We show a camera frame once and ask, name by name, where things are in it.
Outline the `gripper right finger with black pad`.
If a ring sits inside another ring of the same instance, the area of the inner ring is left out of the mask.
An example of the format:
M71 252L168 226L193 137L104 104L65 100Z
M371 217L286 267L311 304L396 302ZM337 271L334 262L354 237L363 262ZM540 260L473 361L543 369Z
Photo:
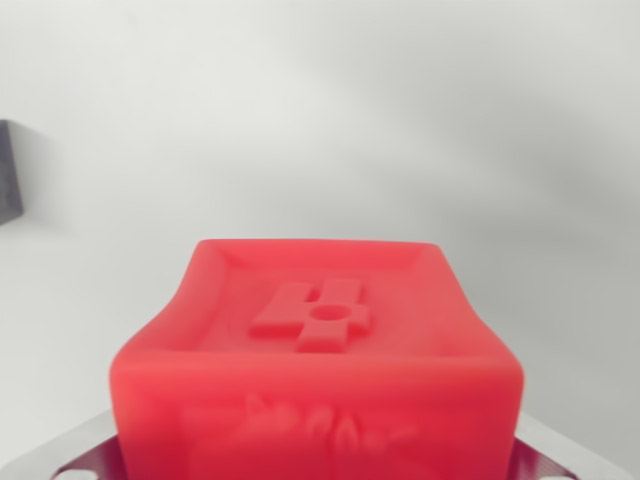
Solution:
M630 474L528 414L519 416L509 479L629 479Z

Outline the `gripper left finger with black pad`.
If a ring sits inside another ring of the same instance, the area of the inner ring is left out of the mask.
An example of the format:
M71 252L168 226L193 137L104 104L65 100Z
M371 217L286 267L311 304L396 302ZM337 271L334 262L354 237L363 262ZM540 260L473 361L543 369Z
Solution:
M53 441L51 479L127 479L111 412L101 413Z

